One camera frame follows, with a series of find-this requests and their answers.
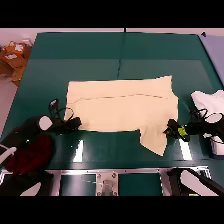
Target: white towel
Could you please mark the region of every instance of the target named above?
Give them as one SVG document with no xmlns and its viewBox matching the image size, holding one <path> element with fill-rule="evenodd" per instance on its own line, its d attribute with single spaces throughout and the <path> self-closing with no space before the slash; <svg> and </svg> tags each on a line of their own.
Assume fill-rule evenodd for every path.
<svg viewBox="0 0 224 224">
<path fill-rule="evenodd" d="M 167 143 L 163 132 L 168 120 L 178 117 L 171 79 L 69 82 L 67 107 L 80 117 L 80 130 L 140 129 L 140 143 L 162 156 Z M 71 110 L 66 110 L 65 120 L 70 115 Z"/>
<path fill-rule="evenodd" d="M 224 114 L 224 91 L 218 90 L 214 94 L 205 94 L 200 91 L 195 91 L 191 94 L 191 97 L 194 101 L 195 106 L 198 110 L 207 109 L 208 113 L 206 116 L 209 116 L 213 113 L 222 113 Z M 222 142 L 222 140 L 216 136 L 213 138 L 217 142 Z M 217 155 L 224 155 L 224 144 L 217 142 L 212 142 L 213 152 Z"/>
</svg>

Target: gray floor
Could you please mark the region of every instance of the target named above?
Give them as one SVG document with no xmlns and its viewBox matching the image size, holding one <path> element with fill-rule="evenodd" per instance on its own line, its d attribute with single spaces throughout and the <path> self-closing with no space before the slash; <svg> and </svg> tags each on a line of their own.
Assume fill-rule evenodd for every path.
<svg viewBox="0 0 224 224">
<path fill-rule="evenodd" d="M 9 78 L 0 76 L 0 137 L 8 117 L 17 86 Z"/>
</svg>

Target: table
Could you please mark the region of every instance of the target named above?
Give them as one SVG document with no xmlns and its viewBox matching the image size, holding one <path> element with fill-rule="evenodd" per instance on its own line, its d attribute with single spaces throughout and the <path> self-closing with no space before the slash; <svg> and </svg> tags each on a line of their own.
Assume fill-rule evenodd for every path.
<svg viewBox="0 0 224 224">
<path fill-rule="evenodd" d="M 68 82 L 146 79 L 173 76 L 179 97 L 179 122 L 188 121 L 190 94 L 214 93 L 223 86 L 197 35 L 154 33 L 38 34 L 4 128 L 34 115 L 48 115 L 48 104 L 59 98 L 66 105 Z M 79 131 L 54 136 L 56 150 L 48 169 L 153 168 L 208 165 L 212 179 L 224 186 L 224 162 L 211 159 L 210 143 L 193 136 L 192 160 L 184 160 L 178 140 L 168 139 L 163 157 L 139 143 L 139 131 L 97 133 Z M 83 140 L 82 162 L 73 162 Z"/>
</svg>

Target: cloth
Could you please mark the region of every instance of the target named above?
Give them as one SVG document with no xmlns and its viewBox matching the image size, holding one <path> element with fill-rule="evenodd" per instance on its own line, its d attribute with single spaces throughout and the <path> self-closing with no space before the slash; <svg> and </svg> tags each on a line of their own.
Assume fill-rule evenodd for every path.
<svg viewBox="0 0 224 224">
<path fill-rule="evenodd" d="M 50 136 L 40 134 L 32 143 L 17 150 L 4 162 L 7 171 L 13 174 L 25 174 L 46 165 L 53 152 L 53 142 Z"/>
<path fill-rule="evenodd" d="M 214 94 L 205 94 L 200 91 L 195 91 L 191 94 L 191 97 L 198 110 L 201 110 L 204 108 L 208 110 L 208 113 L 206 116 L 209 116 L 213 113 L 224 114 L 224 91 L 223 90 L 218 90 Z M 222 142 L 222 140 L 218 136 L 213 137 L 213 139 L 217 142 Z M 211 142 L 213 153 L 216 155 L 224 155 L 224 144 L 220 144 L 217 142 Z"/>
<path fill-rule="evenodd" d="M 177 120 L 172 76 L 148 80 L 69 82 L 67 107 L 80 117 L 79 130 L 118 132 L 140 129 L 140 143 L 158 155 L 166 148 L 169 119 Z M 71 116 L 66 110 L 65 120 Z"/>
<path fill-rule="evenodd" d="M 41 185 L 39 191 L 35 195 L 50 196 L 53 177 L 53 174 L 47 173 L 46 171 L 33 171 L 22 175 L 9 175 L 8 178 L 4 178 L 0 185 L 0 196 L 20 196 L 38 183 Z"/>
<path fill-rule="evenodd" d="M 224 85 L 224 37 L 223 36 L 199 36 L 215 69 L 219 78 Z"/>
</svg>

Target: dark red object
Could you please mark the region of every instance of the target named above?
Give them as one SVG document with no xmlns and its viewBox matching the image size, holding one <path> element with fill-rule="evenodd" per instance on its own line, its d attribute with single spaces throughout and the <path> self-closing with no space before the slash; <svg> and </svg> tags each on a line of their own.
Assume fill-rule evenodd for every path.
<svg viewBox="0 0 224 224">
<path fill-rule="evenodd" d="M 25 174 L 46 165 L 53 152 L 53 142 L 50 136 L 40 134 L 32 143 L 17 150 L 4 167 L 13 174 Z"/>
</svg>

